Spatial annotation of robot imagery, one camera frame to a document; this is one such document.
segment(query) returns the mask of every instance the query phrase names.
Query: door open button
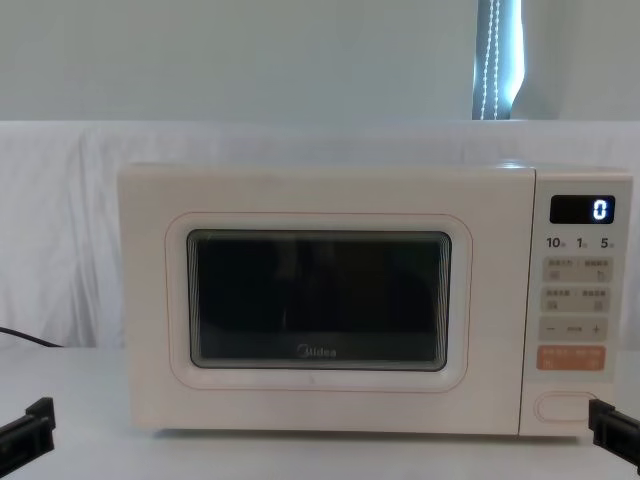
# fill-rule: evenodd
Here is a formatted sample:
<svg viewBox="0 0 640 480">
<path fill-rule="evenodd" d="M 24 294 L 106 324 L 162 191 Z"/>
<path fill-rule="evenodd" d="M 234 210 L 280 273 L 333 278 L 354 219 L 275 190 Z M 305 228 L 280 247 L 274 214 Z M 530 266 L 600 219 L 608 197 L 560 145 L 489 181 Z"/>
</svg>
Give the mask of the door open button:
<svg viewBox="0 0 640 480">
<path fill-rule="evenodd" d="M 589 419 L 589 392 L 550 392 L 535 402 L 535 414 L 543 422 L 586 422 Z"/>
</svg>

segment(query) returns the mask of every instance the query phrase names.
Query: power cord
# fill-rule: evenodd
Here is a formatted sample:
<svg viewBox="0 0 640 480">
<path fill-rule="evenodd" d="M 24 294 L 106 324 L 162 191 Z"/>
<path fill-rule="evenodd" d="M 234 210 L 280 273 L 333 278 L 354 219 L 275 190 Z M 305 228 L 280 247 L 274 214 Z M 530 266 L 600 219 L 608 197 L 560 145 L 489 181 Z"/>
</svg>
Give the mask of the power cord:
<svg viewBox="0 0 640 480">
<path fill-rule="evenodd" d="M 23 340 L 28 340 L 29 342 L 37 343 L 38 345 L 42 345 L 43 347 L 62 348 L 62 345 L 57 345 L 55 343 L 47 342 L 46 340 L 42 340 L 41 338 L 32 337 L 31 335 L 27 335 L 26 333 L 13 330 L 11 328 L 0 327 L 0 333 L 4 333 L 6 335 L 13 335 L 14 337 L 22 338 Z"/>
</svg>

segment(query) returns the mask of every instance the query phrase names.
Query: orange button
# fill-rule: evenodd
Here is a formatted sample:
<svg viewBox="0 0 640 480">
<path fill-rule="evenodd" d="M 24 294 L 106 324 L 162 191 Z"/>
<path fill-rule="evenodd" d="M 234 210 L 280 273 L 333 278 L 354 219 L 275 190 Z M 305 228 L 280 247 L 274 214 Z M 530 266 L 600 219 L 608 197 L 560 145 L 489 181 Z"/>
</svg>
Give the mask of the orange button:
<svg viewBox="0 0 640 480">
<path fill-rule="evenodd" d="M 538 347 L 538 370 L 604 369 L 606 349 L 592 345 L 541 345 Z"/>
</svg>

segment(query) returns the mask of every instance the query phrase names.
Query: digital display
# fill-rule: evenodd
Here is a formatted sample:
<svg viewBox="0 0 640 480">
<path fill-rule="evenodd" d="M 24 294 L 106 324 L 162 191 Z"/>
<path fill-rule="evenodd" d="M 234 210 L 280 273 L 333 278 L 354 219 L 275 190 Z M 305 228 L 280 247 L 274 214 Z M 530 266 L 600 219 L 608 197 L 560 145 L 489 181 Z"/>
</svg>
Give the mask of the digital display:
<svg viewBox="0 0 640 480">
<path fill-rule="evenodd" d="M 549 221 L 566 224 L 613 223 L 616 197 L 612 195 L 555 195 Z"/>
</svg>

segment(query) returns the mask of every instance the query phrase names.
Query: white fabric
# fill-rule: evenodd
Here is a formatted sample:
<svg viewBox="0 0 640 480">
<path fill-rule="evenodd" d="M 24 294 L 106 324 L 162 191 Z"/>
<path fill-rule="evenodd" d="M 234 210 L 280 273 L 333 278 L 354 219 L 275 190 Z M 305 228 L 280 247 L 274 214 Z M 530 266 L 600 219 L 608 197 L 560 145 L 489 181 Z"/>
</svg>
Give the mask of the white fabric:
<svg viewBox="0 0 640 480">
<path fill-rule="evenodd" d="M 169 123 L 0 123 L 0 325 L 123 344 L 116 172 L 131 162 L 616 165 L 640 176 L 640 123 L 463 122 L 351 134 Z M 640 188 L 624 346 L 640 349 Z M 14 342 L 0 335 L 0 345 Z"/>
</svg>

